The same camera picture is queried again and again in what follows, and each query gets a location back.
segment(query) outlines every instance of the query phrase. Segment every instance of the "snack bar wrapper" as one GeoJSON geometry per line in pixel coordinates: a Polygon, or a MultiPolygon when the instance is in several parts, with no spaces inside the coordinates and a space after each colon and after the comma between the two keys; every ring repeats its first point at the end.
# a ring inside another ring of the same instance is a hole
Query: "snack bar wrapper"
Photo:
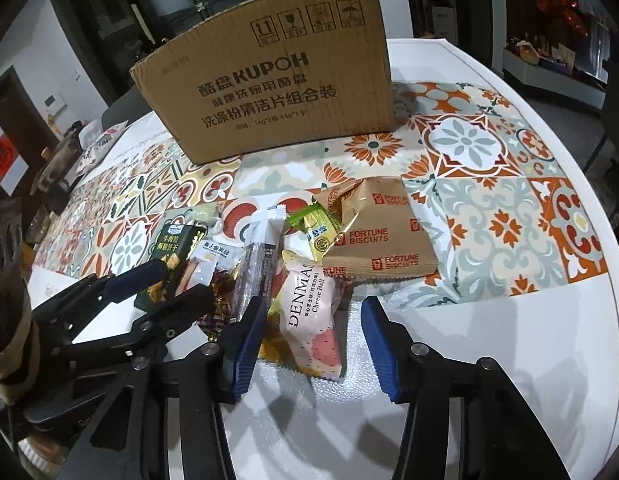
{"type": "Polygon", "coordinates": [[[289,272],[267,314],[259,357],[304,374],[337,380],[342,364],[334,312],[343,281],[320,264],[291,251],[282,259],[289,272]]]}
{"type": "Polygon", "coordinates": [[[438,259],[400,178],[350,180],[314,195],[343,228],[323,255],[329,276],[415,278],[435,272],[438,259]]]}
{"type": "Polygon", "coordinates": [[[243,257],[236,277],[230,322],[240,320],[253,296],[272,303],[272,280],[278,263],[278,247],[287,214],[285,206],[252,213],[244,235],[243,257]]]}

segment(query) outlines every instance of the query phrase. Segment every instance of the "brown snack package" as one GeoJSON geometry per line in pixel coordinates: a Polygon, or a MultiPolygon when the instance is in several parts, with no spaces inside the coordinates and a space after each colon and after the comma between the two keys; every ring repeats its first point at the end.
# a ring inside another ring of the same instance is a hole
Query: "brown snack package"
{"type": "Polygon", "coordinates": [[[323,255],[329,276],[415,278],[435,272],[438,259],[400,178],[350,180],[314,195],[342,231],[323,255]]]}

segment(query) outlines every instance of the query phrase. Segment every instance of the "orange floral tile pattern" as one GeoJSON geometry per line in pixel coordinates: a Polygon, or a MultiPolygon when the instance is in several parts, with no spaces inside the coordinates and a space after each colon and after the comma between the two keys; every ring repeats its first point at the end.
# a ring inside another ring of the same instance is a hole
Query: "orange floral tile pattern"
{"type": "Polygon", "coordinates": [[[512,249],[514,244],[518,243],[518,236],[521,234],[523,228],[515,218],[510,220],[509,213],[503,212],[499,209],[494,213],[495,220],[492,220],[492,226],[489,228],[496,234],[496,237],[503,237],[503,243],[508,244],[512,249]]]}
{"type": "MultiPolygon", "coordinates": [[[[190,164],[172,139],[145,141],[129,150],[128,160],[75,190],[36,262],[76,277],[102,276],[142,263],[166,222],[184,223],[217,206],[223,228],[214,236],[239,244],[258,208],[281,203],[293,212],[321,187],[400,175],[439,259],[433,274],[396,285],[416,287],[410,306],[518,296],[606,272],[571,183],[506,98],[489,88],[424,82],[395,84],[394,104],[399,127],[393,132],[362,132],[203,166],[190,164]],[[139,175],[146,182],[138,211],[127,215],[133,218],[104,223],[124,185],[139,175]],[[132,232],[141,221],[143,229],[132,232]],[[138,250],[130,245],[132,235],[142,239],[138,250]]],[[[304,234],[294,230],[284,245],[307,250],[304,234]]]]}
{"type": "Polygon", "coordinates": [[[400,139],[392,134],[366,134],[357,135],[346,142],[346,152],[352,153],[357,160],[363,160],[370,166],[382,164],[385,159],[396,156],[398,150],[403,148],[400,139]]]}
{"type": "Polygon", "coordinates": [[[522,274],[518,275],[516,280],[513,280],[514,286],[510,288],[512,293],[510,296],[519,296],[521,294],[529,294],[530,292],[536,292],[538,289],[533,283],[529,283],[527,278],[524,278],[522,274]]]}
{"type": "Polygon", "coordinates": [[[456,223],[453,218],[447,219],[447,225],[449,226],[449,231],[451,232],[451,243],[454,247],[458,247],[461,244],[461,240],[465,239],[467,229],[463,229],[462,224],[456,223]]]}
{"type": "Polygon", "coordinates": [[[509,147],[487,116],[412,117],[438,177],[522,176],[509,147]]]}
{"type": "Polygon", "coordinates": [[[607,263],[592,223],[566,178],[531,178],[542,205],[539,227],[554,238],[570,283],[607,272],[607,263]]]}

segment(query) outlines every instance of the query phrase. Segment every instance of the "chair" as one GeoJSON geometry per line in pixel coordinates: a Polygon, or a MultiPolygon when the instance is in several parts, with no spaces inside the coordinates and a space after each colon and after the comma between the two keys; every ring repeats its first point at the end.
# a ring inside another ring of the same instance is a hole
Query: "chair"
{"type": "Polygon", "coordinates": [[[102,129],[107,130],[107,128],[111,128],[114,124],[125,121],[129,121],[129,124],[131,124],[151,111],[151,106],[140,94],[138,87],[134,85],[102,114],[102,119],[100,120],[102,129]]]}

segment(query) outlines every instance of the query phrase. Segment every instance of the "fortune biscuits package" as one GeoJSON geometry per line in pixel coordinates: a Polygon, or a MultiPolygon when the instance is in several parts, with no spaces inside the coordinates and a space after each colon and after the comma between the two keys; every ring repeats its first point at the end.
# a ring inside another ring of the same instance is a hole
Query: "fortune biscuits package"
{"type": "Polygon", "coordinates": [[[349,180],[314,199],[343,225],[322,256],[326,275],[397,279],[436,271],[432,241],[400,178],[349,180]]]}
{"type": "Polygon", "coordinates": [[[342,361],[334,312],[343,280],[326,276],[320,264],[283,251],[283,283],[267,315],[262,359],[304,374],[337,380],[342,361]]]}

